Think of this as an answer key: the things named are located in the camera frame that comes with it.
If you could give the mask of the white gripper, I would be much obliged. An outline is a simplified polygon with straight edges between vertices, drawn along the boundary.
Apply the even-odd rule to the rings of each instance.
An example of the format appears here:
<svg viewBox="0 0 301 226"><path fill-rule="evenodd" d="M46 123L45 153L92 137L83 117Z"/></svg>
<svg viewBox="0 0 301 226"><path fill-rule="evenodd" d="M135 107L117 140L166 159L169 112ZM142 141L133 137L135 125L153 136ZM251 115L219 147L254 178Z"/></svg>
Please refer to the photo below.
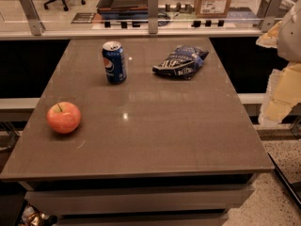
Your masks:
<svg viewBox="0 0 301 226"><path fill-rule="evenodd" d="M262 34L256 44L275 48L277 54L291 61L282 71L273 69L261 104L259 124L277 125L301 102L301 0Z"/></svg>

